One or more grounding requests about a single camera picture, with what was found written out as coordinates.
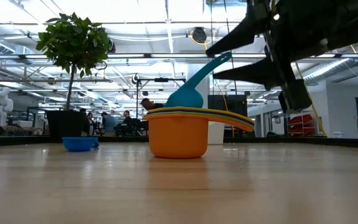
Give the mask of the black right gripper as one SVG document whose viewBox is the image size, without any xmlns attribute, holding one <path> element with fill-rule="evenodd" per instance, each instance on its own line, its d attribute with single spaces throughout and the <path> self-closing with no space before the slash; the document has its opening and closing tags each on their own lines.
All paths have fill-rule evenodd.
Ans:
<svg viewBox="0 0 358 224">
<path fill-rule="evenodd" d="M 311 106 L 303 80 L 295 78 L 291 63 L 327 51 L 327 37 L 337 20 L 337 1 L 249 1 L 246 17 L 213 46 L 216 55 L 252 44 L 255 35 L 265 40 L 266 57 L 251 65 L 213 74 L 215 79 L 280 87 L 278 100 L 284 113 Z"/>
</svg>

